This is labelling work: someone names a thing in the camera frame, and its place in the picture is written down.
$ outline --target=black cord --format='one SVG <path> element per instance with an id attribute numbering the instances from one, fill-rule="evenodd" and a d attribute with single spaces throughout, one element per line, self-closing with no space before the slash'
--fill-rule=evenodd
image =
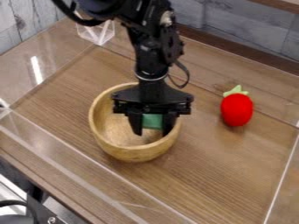
<path id="1" fill-rule="evenodd" d="M 34 224 L 39 224 L 38 221 L 38 214 L 34 210 L 34 208 L 29 205 L 29 203 L 21 201 L 21 200 L 3 200 L 0 201 L 0 207 L 11 207 L 11 206 L 25 206 L 29 208 L 33 214 Z"/>
<path id="2" fill-rule="evenodd" d="M 173 76 L 169 74 L 169 78 L 170 78 L 170 80 L 171 80 L 171 82 L 173 82 L 173 84 L 178 87 L 178 88 L 186 88 L 186 86 L 189 85 L 189 83 L 190 83 L 190 81 L 191 81 L 191 72 L 190 72 L 190 70 L 189 70 L 189 68 L 186 67 L 186 65 L 179 61 L 179 60 L 177 60 L 175 62 L 174 62 L 174 64 L 185 71 L 185 73 L 186 73 L 186 76 L 187 76 L 187 80 L 186 80 L 186 82 L 182 84 L 182 85 L 179 85 L 177 82 L 175 82 L 175 80 L 174 80 L 174 78 L 173 78 Z"/>
<path id="3" fill-rule="evenodd" d="M 103 23 L 103 21 L 99 21 L 95 18 L 93 18 L 93 19 L 81 18 L 74 13 L 75 8 L 77 8 L 77 4 L 74 2 L 71 4 L 71 8 L 69 7 L 69 5 L 62 0 L 53 0 L 53 2 L 58 6 L 58 8 L 62 10 L 62 12 L 69 16 L 69 18 L 73 19 L 74 22 L 77 22 L 78 24 L 85 25 L 85 26 L 97 26 L 97 25 L 101 25 Z"/>

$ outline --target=green object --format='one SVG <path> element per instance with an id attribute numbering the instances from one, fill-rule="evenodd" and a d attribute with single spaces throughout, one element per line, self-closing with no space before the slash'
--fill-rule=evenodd
<path id="1" fill-rule="evenodd" d="M 163 129 L 163 115 L 149 115 L 143 117 L 143 127 L 149 130 L 162 130 Z"/>
<path id="2" fill-rule="evenodd" d="M 242 91 L 242 86 L 237 85 L 229 92 L 223 94 L 223 97 L 226 98 L 227 96 L 234 94 L 249 95 L 249 91 Z"/>

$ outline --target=strawberry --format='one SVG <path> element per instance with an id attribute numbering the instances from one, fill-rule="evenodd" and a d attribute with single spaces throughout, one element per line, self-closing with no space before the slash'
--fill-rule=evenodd
<path id="1" fill-rule="evenodd" d="M 238 85 L 223 96 L 221 113 L 225 123 L 232 127 L 246 125 L 254 114 L 254 102 L 249 97 L 249 92 L 242 91 L 242 86 Z"/>

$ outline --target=toy strawberry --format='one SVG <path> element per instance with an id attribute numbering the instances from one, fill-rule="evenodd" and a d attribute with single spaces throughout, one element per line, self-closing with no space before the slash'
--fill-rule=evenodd
<path id="1" fill-rule="evenodd" d="M 223 96 L 221 113 L 225 123 L 232 127 L 246 125 L 254 114 L 254 103 L 249 97 L 249 92 L 242 91 L 242 86 L 238 85 Z"/>

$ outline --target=wooden bowl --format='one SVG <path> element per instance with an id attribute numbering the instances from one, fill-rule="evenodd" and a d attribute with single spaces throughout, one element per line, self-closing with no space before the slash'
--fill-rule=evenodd
<path id="1" fill-rule="evenodd" d="M 103 92 L 89 112 L 89 123 L 99 146 L 109 155 L 126 162 L 145 162 L 163 155 L 173 147 L 182 128 L 179 118 L 165 137 L 159 130 L 145 129 L 143 136 L 134 133 L 127 117 L 113 112 L 111 94 L 135 85 L 122 84 Z"/>

